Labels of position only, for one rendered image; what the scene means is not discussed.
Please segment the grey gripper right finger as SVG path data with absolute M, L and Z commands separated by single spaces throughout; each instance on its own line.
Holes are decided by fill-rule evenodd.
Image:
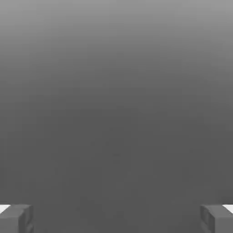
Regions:
M 233 204 L 201 205 L 203 233 L 233 233 Z

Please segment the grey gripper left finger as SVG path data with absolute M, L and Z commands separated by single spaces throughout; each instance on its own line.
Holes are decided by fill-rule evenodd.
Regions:
M 34 207 L 0 204 L 0 233 L 34 233 Z

